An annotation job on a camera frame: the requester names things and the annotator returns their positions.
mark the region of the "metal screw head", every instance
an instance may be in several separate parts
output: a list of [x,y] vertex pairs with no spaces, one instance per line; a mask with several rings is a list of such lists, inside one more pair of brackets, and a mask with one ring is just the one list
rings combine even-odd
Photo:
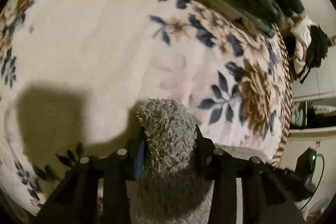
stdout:
[[261,163],[261,159],[257,156],[250,157],[250,161],[255,163],[255,164]]
[[89,162],[89,158],[88,157],[82,157],[80,160],[79,160],[79,162],[81,163],[81,164],[87,164],[88,162]]
[[220,149],[220,148],[215,148],[215,149],[213,150],[213,153],[214,153],[215,155],[217,155],[217,156],[221,156],[221,155],[224,154],[224,150],[223,150],[223,149]]
[[121,148],[117,151],[119,156],[125,156],[127,154],[127,150],[125,148]]

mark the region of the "white cabinet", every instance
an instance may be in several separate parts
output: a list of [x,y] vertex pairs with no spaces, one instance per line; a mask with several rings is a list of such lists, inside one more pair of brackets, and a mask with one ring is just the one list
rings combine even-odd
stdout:
[[336,47],[328,49],[321,67],[313,68],[303,84],[292,83],[293,102],[336,96]]

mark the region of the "black cable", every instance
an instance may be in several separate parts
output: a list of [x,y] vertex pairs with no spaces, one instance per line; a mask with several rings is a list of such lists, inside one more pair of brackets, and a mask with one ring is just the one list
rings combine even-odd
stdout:
[[322,180],[322,176],[323,176],[323,172],[324,172],[324,165],[325,165],[325,162],[324,162],[324,156],[323,156],[322,154],[317,154],[317,155],[316,155],[316,158],[319,157],[319,156],[322,158],[322,161],[323,161],[323,167],[322,167],[322,172],[321,172],[321,177],[320,177],[319,183],[317,184],[317,186],[316,186],[316,188],[315,188],[315,191],[313,192],[313,195],[310,197],[310,199],[307,201],[307,203],[300,209],[300,211],[302,211],[303,208],[307,206],[307,204],[309,203],[309,201],[311,201],[311,199],[312,199],[313,196],[315,195],[315,193],[316,193],[316,191],[317,191],[317,188],[319,187],[320,182],[321,182],[321,180]]

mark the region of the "bed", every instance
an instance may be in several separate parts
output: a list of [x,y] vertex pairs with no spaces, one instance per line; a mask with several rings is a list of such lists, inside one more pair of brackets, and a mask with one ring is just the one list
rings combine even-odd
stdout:
[[137,134],[147,98],[278,164],[291,105],[280,32],[197,0],[9,0],[0,15],[0,185],[33,215],[83,155]]

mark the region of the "floral blanket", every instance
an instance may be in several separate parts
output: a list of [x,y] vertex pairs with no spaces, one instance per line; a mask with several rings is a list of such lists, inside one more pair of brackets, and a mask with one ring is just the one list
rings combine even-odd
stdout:
[[9,0],[0,15],[0,185],[36,214],[83,155],[137,134],[147,98],[180,100],[215,143],[277,156],[287,68],[266,39],[195,0]]

